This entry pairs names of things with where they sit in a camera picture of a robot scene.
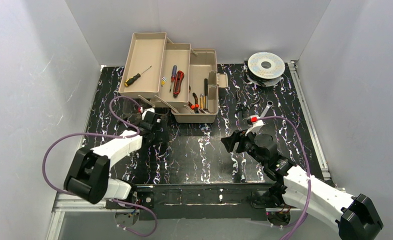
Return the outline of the silver wrench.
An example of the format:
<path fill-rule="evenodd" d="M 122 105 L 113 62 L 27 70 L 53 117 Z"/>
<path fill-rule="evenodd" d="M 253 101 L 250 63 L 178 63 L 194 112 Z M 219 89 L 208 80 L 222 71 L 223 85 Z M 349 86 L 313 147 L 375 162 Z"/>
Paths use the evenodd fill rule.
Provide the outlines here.
<path fill-rule="evenodd" d="M 265 109 L 262 111 L 262 113 L 259 115 L 261 118 L 265 117 L 267 112 L 269 111 L 269 109 L 274 105 L 274 103 L 271 100 L 268 100 L 266 102 L 266 107 Z"/>

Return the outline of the orange black pliers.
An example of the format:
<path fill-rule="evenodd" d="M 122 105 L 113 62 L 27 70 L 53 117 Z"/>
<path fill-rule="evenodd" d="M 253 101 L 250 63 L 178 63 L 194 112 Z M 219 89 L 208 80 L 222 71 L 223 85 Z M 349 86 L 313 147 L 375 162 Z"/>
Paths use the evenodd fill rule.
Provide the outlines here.
<path fill-rule="evenodd" d="M 194 112 L 195 114 L 199 113 L 199 102 L 198 102 L 198 96 L 195 92 L 192 93 L 192 97 L 194 99 L 194 103 L 191 103 L 190 101 L 188 102 L 187 106 L 189 109 Z"/>

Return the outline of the yellow hex key set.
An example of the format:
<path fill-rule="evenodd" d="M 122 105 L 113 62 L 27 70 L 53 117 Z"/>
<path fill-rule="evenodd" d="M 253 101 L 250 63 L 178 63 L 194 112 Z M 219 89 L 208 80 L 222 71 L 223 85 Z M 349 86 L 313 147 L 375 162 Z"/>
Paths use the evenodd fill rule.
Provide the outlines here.
<path fill-rule="evenodd" d="M 166 82 L 167 82 L 167 78 L 165 76 L 163 76 L 161 78 L 161 86 L 163 87 L 166 84 Z"/>

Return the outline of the yellow black utility knife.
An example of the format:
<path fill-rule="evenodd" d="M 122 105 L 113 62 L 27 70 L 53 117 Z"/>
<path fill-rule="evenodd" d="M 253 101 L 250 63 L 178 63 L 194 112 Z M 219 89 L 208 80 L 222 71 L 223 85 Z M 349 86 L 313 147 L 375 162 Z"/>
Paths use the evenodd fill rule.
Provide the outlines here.
<path fill-rule="evenodd" d="M 201 108 L 201 109 L 203 109 L 203 110 L 205 110 L 206 108 L 205 108 L 205 103 L 206 101 L 205 101 L 205 96 L 203 95 L 203 94 L 200 94 L 199 95 L 199 107 Z"/>

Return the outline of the yellow black screwdriver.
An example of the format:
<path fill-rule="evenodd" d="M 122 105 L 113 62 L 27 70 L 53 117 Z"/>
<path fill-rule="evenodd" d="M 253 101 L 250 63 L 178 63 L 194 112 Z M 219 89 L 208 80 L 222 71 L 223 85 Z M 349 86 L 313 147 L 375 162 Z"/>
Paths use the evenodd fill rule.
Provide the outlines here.
<path fill-rule="evenodd" d="M 124 82 L 124 86 L 125 87 L 129 87 L 130 85 L 132 85 L 136 80 L 138 80 L 141 76 L 142 76 L 142 74 L 144 74 L 145 72 L 147 72 L 149 69 L 151 69 L 152 68 L 152 66 L 150 65 L 147 69 L 145 69 L 143 72 L 141 72 L 141 73 L 137 73 L 136 75 L 134 75 L 133 77 L 131 77 L 131 78 L 129 78 L 129 79 L 127 79 L 125 82 Z"/>

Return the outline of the translucent brown beige tool box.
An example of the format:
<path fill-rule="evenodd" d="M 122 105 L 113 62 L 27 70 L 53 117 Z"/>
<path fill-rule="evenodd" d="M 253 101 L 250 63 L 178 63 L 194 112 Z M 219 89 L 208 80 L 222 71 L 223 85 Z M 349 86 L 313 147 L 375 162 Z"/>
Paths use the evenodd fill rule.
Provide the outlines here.
<path fill-rule="evenodd" d="M 173 66 L 184 73 L 181 91 L 173 97 L 174 83 L 170 90 Z M 124 83 L 137 73 L 141 77 L 129 87 Z M 161 86 L 162 77 L 167 78 Z M 188 102 L 194 103 L 196 93 L 204 95 L 204 79 L 208 79 L 208 111 L 199 107 L 194 113 Z M 193 48 L 189 43 L 174 43 L 165 32 L 132 34 L 123 76 L 118 92 L 132 99 L 147 100 L 155 108 L 169 108 L 178 123 L 213 123 L 219 111 L 220 89 L 228 86 L 228 76 L 217 68 L 217 52 L 211 48 Z"/>

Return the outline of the red black cutter tool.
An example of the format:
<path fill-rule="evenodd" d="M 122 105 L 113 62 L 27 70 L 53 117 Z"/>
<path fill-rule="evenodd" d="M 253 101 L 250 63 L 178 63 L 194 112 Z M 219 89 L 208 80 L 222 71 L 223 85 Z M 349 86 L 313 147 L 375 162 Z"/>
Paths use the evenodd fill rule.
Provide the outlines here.
<path fill-rule="evenodd" d="M 174 87 L 173 87 L 173 97 L 174 98 L 177 98 L 181 92 L 181 87 L 182 87 L 182 82 L 183 82 L 184 76 L 185 76 L 185 74 L 181 70 L 177 71 L 175 79 L 174 79 Z"/>

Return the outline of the blue red screwdriver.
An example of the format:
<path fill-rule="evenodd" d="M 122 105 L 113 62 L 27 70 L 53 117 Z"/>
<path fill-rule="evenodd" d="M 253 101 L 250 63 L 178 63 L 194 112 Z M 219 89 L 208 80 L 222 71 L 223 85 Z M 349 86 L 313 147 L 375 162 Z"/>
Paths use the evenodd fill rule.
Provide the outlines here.
<path fill-rule="evenodd" d="M 171 78 L 170 78 L 171 81 L 170 81 L 169 92 L 172 91 L 172 87 L 173 87 L 174 81 L 176 79 L 176 74 L 177 74 L 177 65 L 174 65 L 173 68 L 172 68 L 172 73 L 171 73 Z"/>

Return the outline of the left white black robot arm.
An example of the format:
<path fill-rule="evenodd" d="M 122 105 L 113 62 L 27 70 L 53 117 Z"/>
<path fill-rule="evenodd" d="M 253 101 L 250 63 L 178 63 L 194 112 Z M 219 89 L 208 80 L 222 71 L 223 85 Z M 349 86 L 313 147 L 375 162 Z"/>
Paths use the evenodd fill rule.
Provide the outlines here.
<path fill-rule="evenodd" d="M 143 146 L 164 142 L 166 138 L 161 134 L 161 122 L 161 114 L 150 108 L 142 114 L 138 135 L 127 129 L 118 138 L 100 146 L 77 150 L 63 189 L 91 204 L 106 199 L 126 200 L 134 186 L 127 181 L 111 178 L 110 170 L 117 162 Z"/>

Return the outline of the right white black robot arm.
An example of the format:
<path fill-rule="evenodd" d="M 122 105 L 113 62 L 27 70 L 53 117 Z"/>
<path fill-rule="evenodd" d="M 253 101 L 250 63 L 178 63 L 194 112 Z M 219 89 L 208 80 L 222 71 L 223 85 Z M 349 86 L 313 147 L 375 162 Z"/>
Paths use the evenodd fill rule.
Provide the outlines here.
<path fill-rule="evenodd" d="M 306 171 L 278 150 L 273 137 L 236 130 L 221 139 L 227 152 L 247 153 L 261 164 L 263 172 L 275 183 L 257 205 L 288 205 L 305 209 L 335 230 L 342 240 L 373 240 L 384 224 L 373 201 L 364 194 L 353 196 L 338 190 Z"/>

